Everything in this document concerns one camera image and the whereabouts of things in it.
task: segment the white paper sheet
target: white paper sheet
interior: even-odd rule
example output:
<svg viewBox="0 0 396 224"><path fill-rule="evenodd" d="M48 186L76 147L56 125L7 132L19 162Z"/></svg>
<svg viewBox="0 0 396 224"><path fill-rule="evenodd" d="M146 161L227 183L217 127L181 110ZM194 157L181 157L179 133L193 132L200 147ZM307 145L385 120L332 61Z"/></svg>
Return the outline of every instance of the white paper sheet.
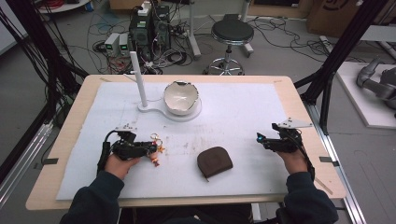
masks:
<svg viewBox="0 0 396 224"><path fill-rule="evenodd" d="M161 100L167 84L146 83L148 100ZM120 198L286 193L283 161L256 142L256 132L279 138L271 123L287 118L274 85L193 84L202 99L202 112L191 121L175 122L158 112L139 112L135 83L103 83L70 155L57 200L73 199L78 189L91 184L107 133L125 124L134 128L135 141L149 141L157 133L165 152L159 154L160 166L142 158L131 169ZM112 134L108 140L114 143L118 137ZM196 158L211 147L224 147L233 169L207 182Z"/></svg>

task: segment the person's left hand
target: person's left hand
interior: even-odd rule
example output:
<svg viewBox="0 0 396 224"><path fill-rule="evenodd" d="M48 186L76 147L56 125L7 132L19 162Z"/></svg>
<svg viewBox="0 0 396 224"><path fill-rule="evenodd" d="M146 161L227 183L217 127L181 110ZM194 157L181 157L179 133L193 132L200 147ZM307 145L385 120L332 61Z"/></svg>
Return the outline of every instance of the person's left hand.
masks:
<svg viewBox="0 0 396 224"><path fill-rule="evenodd" d="M118 156L111 154L107 158L105 171L115 175L119 179L123 180L128 174L129 169L136 165L140 161L140 158L134 158L129 161L122 161Z"/></svg>

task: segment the stool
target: stool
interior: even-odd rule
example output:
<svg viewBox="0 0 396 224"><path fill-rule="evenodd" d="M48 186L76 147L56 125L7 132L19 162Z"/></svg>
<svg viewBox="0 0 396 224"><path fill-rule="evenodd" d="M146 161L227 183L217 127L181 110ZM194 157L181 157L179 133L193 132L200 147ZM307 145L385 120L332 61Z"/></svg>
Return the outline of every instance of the stool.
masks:
<svg viewBox="0 0 396 224"><path fill-rule="evenodd" d="M204 70L204 75L244 75L245 70L242 65L231 59L231 47L242 46L250 42L254 36L253 28L240 20L217 21L212 27L212 36L220 43L227 44L224 58L213 61Z"/></svg>

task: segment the black stool seat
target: black stool seat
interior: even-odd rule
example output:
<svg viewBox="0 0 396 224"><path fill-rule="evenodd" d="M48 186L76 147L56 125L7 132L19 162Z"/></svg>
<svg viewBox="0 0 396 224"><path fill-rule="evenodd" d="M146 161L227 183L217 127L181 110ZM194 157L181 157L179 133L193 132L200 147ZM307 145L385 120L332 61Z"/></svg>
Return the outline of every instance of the black stool seat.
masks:
<svg viewBox="0 0 396 224"><path fill-rule="evenodd" d="M240 20L217 21L212 27L212 35L219 42L230 45L244 45L254 35L253 28Z"/></svg>

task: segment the black metal frame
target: black metal frame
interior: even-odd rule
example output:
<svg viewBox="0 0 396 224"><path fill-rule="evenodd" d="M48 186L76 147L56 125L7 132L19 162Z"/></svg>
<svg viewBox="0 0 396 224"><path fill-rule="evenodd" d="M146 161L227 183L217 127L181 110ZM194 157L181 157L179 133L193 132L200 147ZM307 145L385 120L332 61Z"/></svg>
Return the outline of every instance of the black metal frame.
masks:
<svg viewBox="0 0 396 224"><path fill-rule="evenodd" d="M35 46L40 51L43 58L46 60L48 67L48 79L45 80L47 85L47 104L43 107L41 112L36 117L35 121L31 124L29 129L23 135L19 143L12 149L5 161L0 166L0 184L6 179L9 171L20 158L22 152L26 149L30 141L35 136L38 129L43 123L49 123L56 113L56 105L60 100L62 93L57 91L57 80L63 86L66 94L77 93L80 85L77 83L74 75L75 73L84 78L88 75L87 72L75 67L68 62L57 49L49 32L36 13L33 1L31 0L6 0L10 9L14 12L15 16L20 21L26 33L34 42ZM23 45L23 39L12 29L8 29L14 36L15 40L22 48L24 53L29 56L28 50Z"/></svg>
<svg viewBox="0 0 396 224"><path fill-rule="evenodd" d="M311 76L294 83L296 89L311 83L306 92L301 94L302 100L309 105L315 105L318 97L323 92L319 125L326 135L328 134L327 119L332 92L332 79L387 2L388 0L364 0L357 14L319 70Z"/></svg>

